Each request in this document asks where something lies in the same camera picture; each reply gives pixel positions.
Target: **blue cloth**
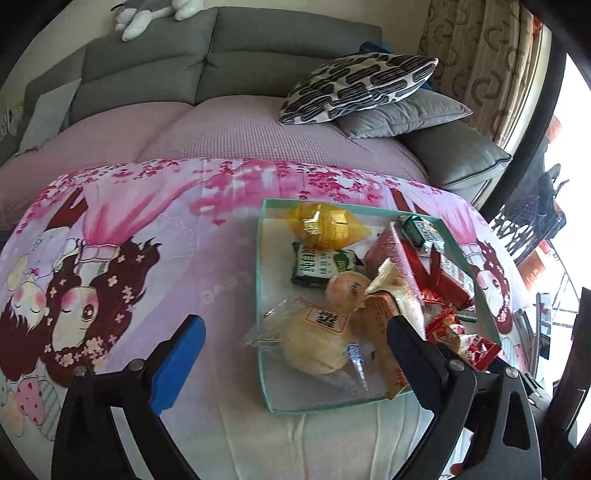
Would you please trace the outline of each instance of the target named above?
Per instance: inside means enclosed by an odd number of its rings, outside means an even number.
[[[369,40],[361,44],[359,47],[359,53],[389,53],[390,55],[393,55],[394,51],[388,47],[386,42],[377,43]],[[424,82],[420,88],[424,88],[425,90],[433,90],[427,82]]]

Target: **sofa backrest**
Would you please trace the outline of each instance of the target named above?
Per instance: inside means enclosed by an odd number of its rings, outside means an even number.
[[[183,21],[153,21],[138,38],[97,38],[30,82],[17,144],[37,98],[82,78],[65,127],[133,103],[196,104],[223,95],[285,96],[333,59],[380,42],[381,29],[305,12],[214,7]]]

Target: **metal bolt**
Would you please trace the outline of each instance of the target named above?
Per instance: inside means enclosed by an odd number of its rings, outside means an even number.
[[[84,377],[84,375],[86,375],[86,367],[84,367],[83,365],[78,365],[78,367],[74,369],[74,376]]]
[[[456,358],[453,360],[450,360],[449,366],[452,370],[455,370],[456,372],[461,372],[465,368],[464,362],[462,362],[461,360],[458,360]]]
[[[517,378],[519,376],[519,372],[517,371],[516,368],[513,368],[513,367],[505,368],[505,373],[506,373],[507,377],[509,377],[509,378]]]
[[[144,367],[144,361],[141,358],[136,358],[127,364],[127,368],[129,368],[132,372],[139,372]]]

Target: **plush toy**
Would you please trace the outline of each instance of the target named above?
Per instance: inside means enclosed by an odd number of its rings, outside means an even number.
[[[123,41],[139,37],[156,18],[184,20],[204,8],[204,0],[127,0],[115,7],[115,31],[123,31]]]

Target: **mint green tray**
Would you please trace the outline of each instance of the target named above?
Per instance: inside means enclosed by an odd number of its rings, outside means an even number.
[[[290,283],[291,269],[293,266],[293,249],[291,242],[295,241],[295,235],[283,221],[287,210],[292,209],[299,200],[267,199],[263,202],[259,216],[258,245],[256,255],[256,317],[257,322],[262,320],[263,314],[275,307],[280,301],[287,298],[294,299],[301,295],[310,301],[322,304],[324,291],[317,288],[296,287]],[[383,227],[391,220],[408,212],[399,210],[385,210],[359,205],[338,204],[345,208],[363,223],[369,225],[375,232],[382,231]],[[475,303],[478,311],[478,322],[473,325],[466,324],[468,333],[478,333],[489,340],[500,344],[501,339],[497,332],[492,314],[488,309],[482,290],[474,277],[472,269],[464,257],[462,250],[453,239],[451,233],[442,220],[431,216],[421,215],[429,220],[440,232],[446,242],[446,256],[458,265],[464,272],[473,278],[475,284]],[[367,248],[374,239],[367,239],[355,244],[358,255],[364,256]],[[371,398],[356,398],[344,391],[336,390],[320,380],[303,372],[282,364],[281,358],[268,357],[268,352],[258,349],[258,368],[261,387],[265,396],[265,402],[269,411],[274,413],[310,413],[315,411],[331,410],[347,406],[374,403],[385,400],[383,396],[376,395]]]

